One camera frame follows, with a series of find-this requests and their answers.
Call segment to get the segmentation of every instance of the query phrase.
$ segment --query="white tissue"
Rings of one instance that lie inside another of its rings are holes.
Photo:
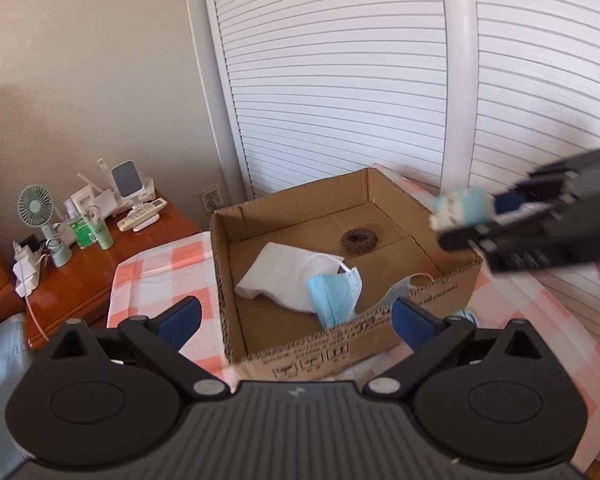
[[[264,294],[279,306],[315,313],[306,282],[318,274],[335,274],[344,258],[334,254],[331,254],[334,259],[311,258],[314,254],[323,253],[269,242],[234,291],[248,300]]]

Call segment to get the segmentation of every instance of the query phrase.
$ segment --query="wooden nightstand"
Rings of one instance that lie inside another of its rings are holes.
[[[200,232],[198,226],[168,204],[160,211],[160,219],[140,232],[121,233],[116,226],[122,215],[107,219],[114,245],[103,251],[98,244],[80,249],[72,246],[74,255],[56,269],[51,262],[43,269],[40,285],[29,296],[36,319],[47,335],[65,320],[79,317],[89,324],[104,326],[109,295],[118,264],[141,251],[180,240]],[[32,348],[44,346],[45,340],[27,312],[26,336]]]

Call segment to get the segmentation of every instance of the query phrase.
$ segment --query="beige wall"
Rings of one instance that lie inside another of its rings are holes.
[[[82,187],[78,171],[104,183],[101,157],[134,160],[206,226],[198,193],[224,186],[206,104],[186,0],[0,0],[0,247],[31,231],[16,214],[26,185],[61,203]]]

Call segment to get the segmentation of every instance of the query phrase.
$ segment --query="plush toy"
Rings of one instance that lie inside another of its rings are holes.
[[[477,187],[439,196],[433,207],[429,224],[434,231],[471,227],[495,216],[494,197]]]

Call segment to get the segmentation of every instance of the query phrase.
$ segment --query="cardboard box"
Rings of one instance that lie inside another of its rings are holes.
[[[378,235],[373,251],[345,252],[340,237],[365,227]],[[338,373],[399,342],[388,308],[372,308],[389,287],[415,272],[435,281],[411,298],[444,317],[464,308],[481,259],[473,251],[445,253],[429,227],[429,211],[373,168],[283,190],[214,213],[211,239],[222,336],[229,362],[243,378],[314,380]],[[355,319],[323,331],[318,317],[277,306],[263,295],[234,294],[234,286],[268,242],[344,256],[363,288]]]

